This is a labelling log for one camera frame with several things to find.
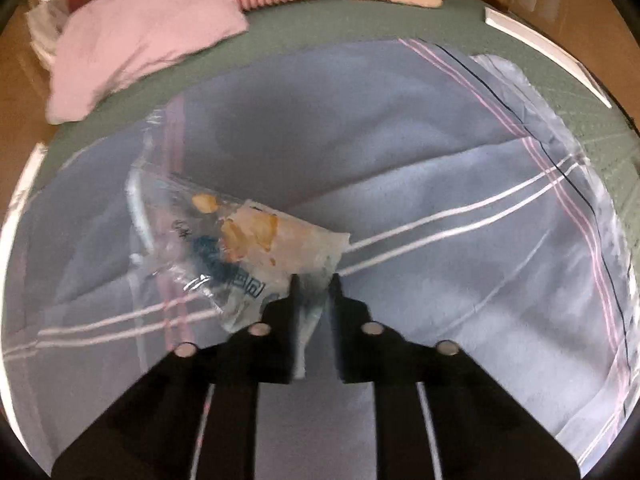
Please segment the clear plastic food wrapper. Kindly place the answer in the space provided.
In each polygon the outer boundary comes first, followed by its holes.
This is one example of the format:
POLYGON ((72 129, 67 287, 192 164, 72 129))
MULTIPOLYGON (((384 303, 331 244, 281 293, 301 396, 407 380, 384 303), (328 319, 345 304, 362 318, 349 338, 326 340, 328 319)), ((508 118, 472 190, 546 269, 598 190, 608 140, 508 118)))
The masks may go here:
POLYGON ((298 276, 307 298, 294 330, 294 376, 303 378, 305 350, 348 234, 181 177, 179 131, 172 110, 149 114, 142 152, 127 179, 128 208, 145 263, 184 292, 208 300, 229 333, 257 322, 298 276))

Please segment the green bed sheet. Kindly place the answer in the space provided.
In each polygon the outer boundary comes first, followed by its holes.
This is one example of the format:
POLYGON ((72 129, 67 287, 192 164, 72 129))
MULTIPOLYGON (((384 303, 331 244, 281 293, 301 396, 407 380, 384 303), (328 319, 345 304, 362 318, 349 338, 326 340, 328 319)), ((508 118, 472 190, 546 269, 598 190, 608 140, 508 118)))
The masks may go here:
POLYGON ((339 42, 416 38, 466 54, 515 63, 576 136, 612 196, 631 253, 639 253, 639 133, 618 105, 605 106, 573 76, 533 48, 485 22, 478 0, 440 9, 366 0, 312 0, 250 14, 240 36, 186 58, 66 124, 50 142, 34 187, 43 188, 77 152, 145 117, 183 89, 262 58, 339 42))

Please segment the blue plaid blanket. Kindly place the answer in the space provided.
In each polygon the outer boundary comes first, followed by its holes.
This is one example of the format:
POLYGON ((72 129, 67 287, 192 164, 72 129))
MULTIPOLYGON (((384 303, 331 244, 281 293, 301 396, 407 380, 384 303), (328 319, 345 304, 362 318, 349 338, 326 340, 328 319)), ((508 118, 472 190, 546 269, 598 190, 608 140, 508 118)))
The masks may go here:
MULTIPOLYGON (((178 115, 178 173, 346 233, 334 274, 418 344, 450 339, 573 456, 605 456, 639 399, 636 264, 611 194, 518 66, 392 39, 229 70, 178 115)), ((145 119, 23 200, 2 298, 2 396, 55 460, 179 344, 232 333, 145 263, 126 183, 145 119)), ((375 477, 373 389, 337 377, 328 307, 306 374, 262 388, 261 479, 375 477)))

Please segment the pink pillow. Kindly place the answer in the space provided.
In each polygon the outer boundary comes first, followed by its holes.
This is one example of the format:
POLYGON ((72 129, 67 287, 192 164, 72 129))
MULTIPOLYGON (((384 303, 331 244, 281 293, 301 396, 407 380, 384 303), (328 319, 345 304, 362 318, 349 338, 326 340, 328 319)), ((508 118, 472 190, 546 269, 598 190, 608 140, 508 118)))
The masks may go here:
POLYGON ((47 122, 79 122, 110 94, 247 29, 238 0, 91 0, 56 40, 47 122))

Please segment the wooden headboard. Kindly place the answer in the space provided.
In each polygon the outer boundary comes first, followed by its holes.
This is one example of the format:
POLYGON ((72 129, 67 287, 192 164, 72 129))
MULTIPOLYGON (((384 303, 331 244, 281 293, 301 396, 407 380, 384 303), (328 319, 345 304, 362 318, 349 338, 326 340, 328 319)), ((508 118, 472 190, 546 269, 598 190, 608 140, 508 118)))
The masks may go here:
POLYGON ((483 1, 567 50, 639 121, 639 45, 612 0, 483 1))

